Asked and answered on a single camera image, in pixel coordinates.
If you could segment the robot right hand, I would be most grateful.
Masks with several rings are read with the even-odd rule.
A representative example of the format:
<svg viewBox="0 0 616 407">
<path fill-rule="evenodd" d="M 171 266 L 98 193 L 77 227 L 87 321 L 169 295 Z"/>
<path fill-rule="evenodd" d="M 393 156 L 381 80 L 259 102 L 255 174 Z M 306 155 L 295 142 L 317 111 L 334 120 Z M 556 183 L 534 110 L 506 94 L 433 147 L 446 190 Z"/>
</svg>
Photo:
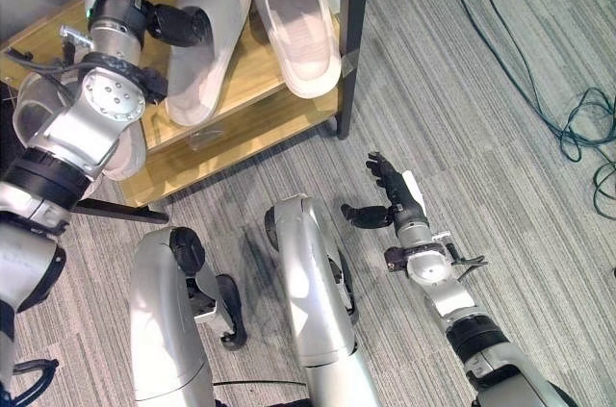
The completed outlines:
<svg viewBox="0 0 616 407">
<path fill-rule="evenodd" d="M 398 230 L 406 223 L 429 224 L 424 208 L 411 193 L 403 175 L 380 152 L 368 154 L 366 167 L 376 178 L 376 184 L 386 191 L 391 205 L 353 208 L 343 204 L 341 212 L 351 225 L 360 229 L 378 229 L 394 224 Z"/>
</svg>

